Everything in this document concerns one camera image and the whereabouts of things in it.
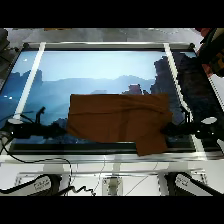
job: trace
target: table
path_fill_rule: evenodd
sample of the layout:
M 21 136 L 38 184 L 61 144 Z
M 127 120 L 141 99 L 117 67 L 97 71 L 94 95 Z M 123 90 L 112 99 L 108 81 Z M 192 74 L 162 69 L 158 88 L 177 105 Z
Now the table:
M 145 42 L 24 44 L 0 93 L 3 108 L 0 119 L 9 114 L 38 111 L 45 106 L 41 123 L 49 125 L 57 121 L 65 127 L 71 93 L 166 92 L 174 123 L 183 120 L 180 105 L 196 120 L 215 113 L 222 121 L 223 109 L 217 100 L 217 92 L 203 72 L 197 79 L 182 75 L 177 80 L 181 69 L 186 70 L 190 59 L 196 57 L 194 50 L 188 48 L 189 44 L 184 43 Z M 205 110 L 208 105 L 215 108 L 214 111 Z M 35 114 L 29 114 L 29 117 L 35 119 Z M 60 155 L 73 163 L 223 158 L 220 148 L 194 136 L 167 138 L 167 145 L 166 153 L 138 157 L 134 143 L 96 144 L 67 135 L 51 140 L 35 136 L 29 140 L 15 140 L 9 148 L 11 153 L 25 160 Z

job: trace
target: brown t-shirt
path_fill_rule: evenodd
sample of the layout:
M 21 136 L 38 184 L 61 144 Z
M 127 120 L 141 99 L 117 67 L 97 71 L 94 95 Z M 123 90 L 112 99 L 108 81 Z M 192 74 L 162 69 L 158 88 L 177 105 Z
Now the brown t-shirt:
M 167 149 L 160 130 L 171 121 L 167 94 L 72 94 L 67 131 L 94 142 L 135 142 L 143 156 Z

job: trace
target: dark floor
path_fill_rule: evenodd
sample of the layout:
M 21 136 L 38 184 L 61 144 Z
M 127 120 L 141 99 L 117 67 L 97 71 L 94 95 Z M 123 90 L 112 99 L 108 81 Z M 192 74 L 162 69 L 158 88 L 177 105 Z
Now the dark floor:
M 44 31 L 43 28 L 6 28 L 10 47 L 20 47 L 24 42 L 184 42 L 198 48 L 202 37 L 190 28 L 73 28 Z M 5 58 L 12 61 L 14 51 L 6 51 Z M 0 59 L 1 79 L 6 78 L 9 63 Z

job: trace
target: blue sky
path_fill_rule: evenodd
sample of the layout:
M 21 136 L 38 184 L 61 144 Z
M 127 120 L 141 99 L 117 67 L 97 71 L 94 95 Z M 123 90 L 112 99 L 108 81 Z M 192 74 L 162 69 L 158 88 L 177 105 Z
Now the blue sky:
M 37 51 L 22 52 L 13 71 L 22 75 L 32 68 Z M 154 62 L 165 56 L 156 51 L 45 51 L 39 69 L 43 81 L 67 78 L 116 79 L 122 75 L 133 75 L 143 79 L 154 79 Z

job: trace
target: folded shirt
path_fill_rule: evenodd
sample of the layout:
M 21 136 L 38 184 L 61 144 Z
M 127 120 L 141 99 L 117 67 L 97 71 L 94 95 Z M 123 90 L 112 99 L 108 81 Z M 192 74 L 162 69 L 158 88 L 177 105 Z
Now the folded shirt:
M 72 94 L 67 131 L 100 143 L 135 142 L 143 156 L 166 151 L 160 130 L 171 121 L 167 94 Z

